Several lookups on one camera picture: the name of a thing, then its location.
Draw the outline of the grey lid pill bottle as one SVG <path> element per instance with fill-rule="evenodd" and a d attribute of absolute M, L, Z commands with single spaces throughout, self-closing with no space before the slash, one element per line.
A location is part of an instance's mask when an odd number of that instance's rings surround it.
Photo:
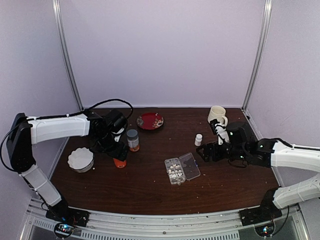
<path fill-rule="evenodd" d="M 129 129 L 126 132 L 129 150 L 137 152 L 140 149 L 139 135 L 136 129 Z"/>

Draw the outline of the orange pill bottle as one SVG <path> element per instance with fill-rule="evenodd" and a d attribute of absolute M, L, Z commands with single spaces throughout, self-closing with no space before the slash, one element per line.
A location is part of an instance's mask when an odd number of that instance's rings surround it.
<path fill-rule="evenodd" d="M 122 160 L 113 158 L 113 162 L 114 162 L 114 165 L 119 169 L 125 168 L 126 165 L 127 165 L 127 161 L 126 160 L 122 161 Z"/>

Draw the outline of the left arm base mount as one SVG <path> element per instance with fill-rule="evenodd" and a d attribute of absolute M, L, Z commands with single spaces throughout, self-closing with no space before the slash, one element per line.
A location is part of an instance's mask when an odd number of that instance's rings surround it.
<path fill-rule="evenodd" d="M 45 217 L 70 226 L 86 227 L 90 213 L 86 210 L 69 207 L 65 197 L 63 195 L 60 195 L 60 197 L 61 200 L 53 206 L 49 205 L 47 201 L 43 199 L 47 207 Z"/>

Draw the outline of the clear plastic pill organizer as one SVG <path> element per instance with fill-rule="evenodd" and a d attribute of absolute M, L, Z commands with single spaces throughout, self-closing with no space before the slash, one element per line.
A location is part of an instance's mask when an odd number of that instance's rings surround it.
<path fill-rule="evenodd" d="M 164 165 L 168 179 L 172 185 L 181 185 L 185 181 L 191 181 L 201 175 L 191 152 L 178 158 L 166 159 Z"/>

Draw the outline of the white pill bottle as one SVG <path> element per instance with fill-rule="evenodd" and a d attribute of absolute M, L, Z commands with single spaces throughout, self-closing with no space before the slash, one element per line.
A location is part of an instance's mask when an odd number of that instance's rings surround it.
<path fill-rule="evenodd" d="M 200 133 L 198 133 L 198 134 L 195 136 L 194 145 L 197 146 L 197 147 L 201 146 L 202 140 L 203 140 L 203 135 L 200 134 Z"/>

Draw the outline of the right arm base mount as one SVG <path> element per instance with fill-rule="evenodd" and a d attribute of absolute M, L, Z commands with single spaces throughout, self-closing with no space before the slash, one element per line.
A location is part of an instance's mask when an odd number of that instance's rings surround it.
<path fill-rule="evenodd" d="M 278 190 L 278 188 L 269 189 L 258 207 L 245 208 L 239 211 L 243 226 L 271 221 L 282 216 L 282 211 L 273 203 L 276 190 Z"/>

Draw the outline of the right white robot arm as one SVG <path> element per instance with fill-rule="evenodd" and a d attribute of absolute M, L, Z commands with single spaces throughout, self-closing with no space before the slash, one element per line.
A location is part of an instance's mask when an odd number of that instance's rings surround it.
<path fill-rule="evenodd" d="M 268 190 L 256 210 L 259 220 L 268 220 L 276 210 L 305 202 L 320 196 L 320 149 L 289 143 L 279 137 L 256 139 L 251 126 L 236 121 L 223 124 L 217 120 L 209 123 L 217 140 L 196 148 L 204 162 L 224 159 L 242 161 L 247 166 L 268 169 L 292 169 L 313 175 L 299 179 L 291 185 Z"/>

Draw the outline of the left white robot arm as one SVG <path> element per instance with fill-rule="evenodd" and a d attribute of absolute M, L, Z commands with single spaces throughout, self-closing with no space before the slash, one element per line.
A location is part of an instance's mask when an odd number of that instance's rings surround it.
<path fill-rule="evenodd" d="M 55 217 L 67 222 L 72 218 L 72 211 L 65 198 L 37 166 L 32 146 L 55 139 L 89 136 L 97 145 L 98 153 L 125 161 L 129 147 L 116 137 L 123 134 L 127 125 L 128 118 L 116 109 L 103 116 L 89 109 L 39 117 L 19 113 L 4 137 L 11 170 L 18 173 L 44 200 Z"/>

